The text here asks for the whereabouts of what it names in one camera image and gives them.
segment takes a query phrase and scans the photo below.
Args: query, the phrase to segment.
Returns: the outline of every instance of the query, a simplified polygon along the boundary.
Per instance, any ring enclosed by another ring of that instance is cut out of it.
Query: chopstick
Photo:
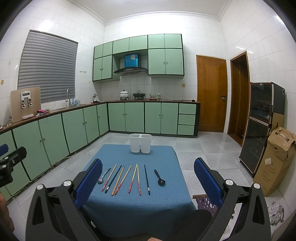
[[[148,177],[147,177],[147,172],[146,172],[146,165],[144,165],[144,167],[145,167],[145,174],[146,174],[146,181],[147,181],[148,194],[150,195],[150,188],[149,188]]]
[[[139,165],[137,164],[137,170],[138,170],[138,185],[139,185],[139,194],[141,196],[141,188],[140,188],[140,179],[139,179]]]
[[[117,187],[117,184],[118,184],[118,182],[119,182],[119,179],[120,179],[120,177],[121,177],[121,174],[122,174],[122,172],[123,172],[123,169],[124,169],[124,166],[123,166],[122,169],[121,169],[121,172],[120,172],[119,177],[118,177],[118,179],[117,179],[117,182],[116,182],[116,184],[115,184],[115,186],[114,186],[113,192],[111,193],[111,196],[114,195],[115,189],[116,189],[116,187]]]
[[[104,189],[105,189],[107,183],[109,182],[109,179],[110,179],[110,177],[112,176],[112,173],[114,172],[116,166],[117,166],[117,164],[115,164],[115,166],[113,167],[113,170],[112,170],[112,172],[110,173],[110,175],[109,175],[109,177],[108,177],[106,183],[104,184],[104,186],[103,186],[103,188],[102,188],[102,191],[104,191]]]
[[[121,167],[122,167],[122,165],[120,165],[119,169],[117,170],[117,172],[116,172],[115,176],[113,177],[112,181],[110,182],[109,186],[106,188],[105,193],[108,192],[109,188],[111,187],[111,185],[112,185],[112,183],[113,183],[115,177],[117,176],[117,174],[118,174]]]
[[[135,173],[136,173],[136,170],[137,170],[137,166],[138,166],[138,164],[136,164],[135,171],[133,172],[133,178],[132,178],[132,180],[131,180],[131,185],[130,185],[130,188],[129,188],[129,190],[128,190],[128,193],[131,193],[131,186],[132,186],[132,184],[133,184],[133,179],[134,179],[134,177],[135,177]]]
[[[131,166],[129,167],[128,171],[127,171],[127,172],[126,172],[126,174],[124,175],[124,177],[123,177],[123,179],[122,179],[121,183],[119,184],[119,186],[118,186],[118,188],[117,188],[116,192],[114,193],[114,195],[116,195],[116,194],[117,194],[117,192],[118,192],[119,188],[121,187],[121,185],[122,185],[122,183],[123,183],[124,179],[126,178],[126,176],[127,176],[127,174],[128,174],[128,172],[129,172],[129,170],[130,170],[130,169],[131,169]]]

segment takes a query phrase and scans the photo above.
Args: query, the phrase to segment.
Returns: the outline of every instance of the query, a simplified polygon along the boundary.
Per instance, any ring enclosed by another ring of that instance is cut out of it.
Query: countertop
[[[63,109],[59,109],[59,110],[51,110],[48,115],[34,116],[31,118],[13,123],[12,125],[4,126],[3,129],[0,130],[0,134],[4,133],[6,131],[9,131],[11,129],[14,129],[16,127],[22,126],[24,124],[49,117],[51,115],[56,115],[56,114],[60,114],[60,113],[64,113],[64,112],[68,112],[68,111],[72,111],[72,110],[76,110],[76,109],[81,109],[81,108],[85,108],[85,107],[89,107],[89,106],[93,106],[93,105],[99,105],[99,104],[105,104],[105,103],[118,103],[118,102],[123,102],[123,103],[125,103],[125,102],[168,102],[168,103],[185,103],[185,104],[200,104],[201,103],[198,101],[192,102],[192,101],[182,101],[182,100],[112,100],[112,101],[101,101],[101,102],[97,102],[97,103],[80,104],[78,106],[67,107],[67,108],[63,108]]]

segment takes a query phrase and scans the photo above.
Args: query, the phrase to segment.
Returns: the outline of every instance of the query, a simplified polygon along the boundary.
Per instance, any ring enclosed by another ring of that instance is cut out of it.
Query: white label
[[[270,165],[270,164],[271,164],[271,158],[266,158],[265,165]]]

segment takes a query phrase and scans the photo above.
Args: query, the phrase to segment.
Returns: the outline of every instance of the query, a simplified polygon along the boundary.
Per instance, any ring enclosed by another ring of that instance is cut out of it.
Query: window
[[[75,65],[78,43],[29,31],[20,60],[18,89],[40,86],[41,103],[62,100],[70,89],[75,97]]]

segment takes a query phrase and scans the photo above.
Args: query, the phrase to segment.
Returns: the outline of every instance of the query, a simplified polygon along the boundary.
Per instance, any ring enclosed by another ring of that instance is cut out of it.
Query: doorway
[[[230,60],[231,67],[231,109],[228,134],[240,145],[247,126],[250,75],[247,52]]]
[[[223,132],[227,104],[226,60],[196,56],[199,131]]]

